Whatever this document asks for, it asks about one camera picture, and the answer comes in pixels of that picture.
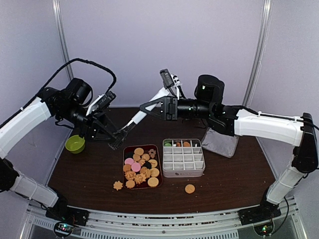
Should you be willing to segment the swirl butter cookie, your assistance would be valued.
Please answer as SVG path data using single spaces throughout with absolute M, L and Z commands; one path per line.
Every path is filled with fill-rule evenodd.
M 125 172 L 125 178 L 127 180 L 134 180 L 136 173 L 132 170 Z

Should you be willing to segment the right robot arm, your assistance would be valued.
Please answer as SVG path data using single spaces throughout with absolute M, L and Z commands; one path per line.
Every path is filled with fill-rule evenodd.
M 257 112 L 245 106 L 222 103 L 224 83 L 212 75 L 200 75 L 194 99 L 157 97 L 140 106 L 142 112 L 162 120 L 205 119 L 208 127 L 226 136 L 253 136 L 262 141 L 289 144 L 292 156 L 286 169 L 264 192 L 259 205 L 238 212 L 241 225 L 271 221 L 280 216 L 279 204 L 307 177 L 318 170 L 318 142 L 312 115 L 290 117 Z

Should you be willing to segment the leaf shaped tan cookie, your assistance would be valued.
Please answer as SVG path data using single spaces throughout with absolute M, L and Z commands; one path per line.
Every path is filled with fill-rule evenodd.
M 116 181 L 116 182 L 114 182 L 114 184 L 113 184 L 113 188 L 114 188 L 116 191 L 122 190 L 122 188 L 123 188 L 123 183 L 122 183 L 121 181 Z

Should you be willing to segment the green round cookie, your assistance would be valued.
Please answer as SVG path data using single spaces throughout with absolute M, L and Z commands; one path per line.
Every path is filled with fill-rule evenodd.
M 165 146 L 165 147 L 172 147 L 171 141 L 166 141 L 166 142 L 164 143 L 164 146 Z

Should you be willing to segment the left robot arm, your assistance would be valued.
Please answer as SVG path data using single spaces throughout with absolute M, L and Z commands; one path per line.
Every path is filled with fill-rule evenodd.
M 0 189 L 12 191 L 24 198 L 34 200 L 47 210 L 52 218 L 71 223 L 76 217 L 67 206 L 67 199 L 48 186 L 36 182 L 19 171 L 8 160 L 18 156 L 32 166 L 43 159 L 53 161 L 59 137 L 52 128 L 46 129 L 53 140 L 43 133 L 32 134 L 42 122 L 51 117 L 57 122 L 67 120 L 79 129 L 83 140 L 101 140 L 113 143 L 117 139 L 116 127 L 105 115 L 110 102 L 115 99 L 111 91 L 100 95 L 95 101 L 85 103 L 92 88 L 83 80 L 74 78 L 63 90 L 52 87 L 41 89 L 27 105 L 0 126 Z

